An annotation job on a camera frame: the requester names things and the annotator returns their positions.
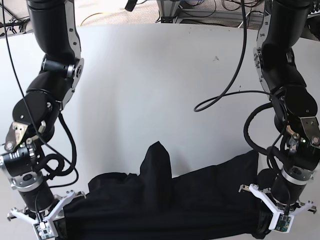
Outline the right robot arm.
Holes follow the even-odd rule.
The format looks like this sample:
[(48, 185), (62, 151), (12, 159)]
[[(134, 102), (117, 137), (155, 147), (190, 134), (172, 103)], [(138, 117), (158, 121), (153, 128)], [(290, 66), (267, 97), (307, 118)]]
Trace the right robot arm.
[[(84, 67), (72, 0), (29, 0), (29, 18), (44, 52), (40, 71), (12, 111), (13, 121), (0, 167), (28, 210), (41, 221), (56, 199), (48, 181), (76, 172), (77, 149), (62, 111), (73, 96)], [(71, 159), (57, 150), (45, 154), (59, 121), (71, 144)]]

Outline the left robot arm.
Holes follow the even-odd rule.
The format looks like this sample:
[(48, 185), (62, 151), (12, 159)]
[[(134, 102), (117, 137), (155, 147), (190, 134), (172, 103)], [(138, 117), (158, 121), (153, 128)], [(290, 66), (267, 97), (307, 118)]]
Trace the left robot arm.
[[(243, 129), (246, 142), (267, 157), (275, 172), (269, 194), (272, 202), (287, 211), (298, 206), (300, 195), (320, 162), (318, 106), (307, 91), (293, 51), (314, 5), (312, 0), (265, 1), (254, 61), (269, 102), (250, 114)], [(274, 109), (281, 143), (264, 148), (251, 140), (249, 125), (259, 112), (269, 108)]]

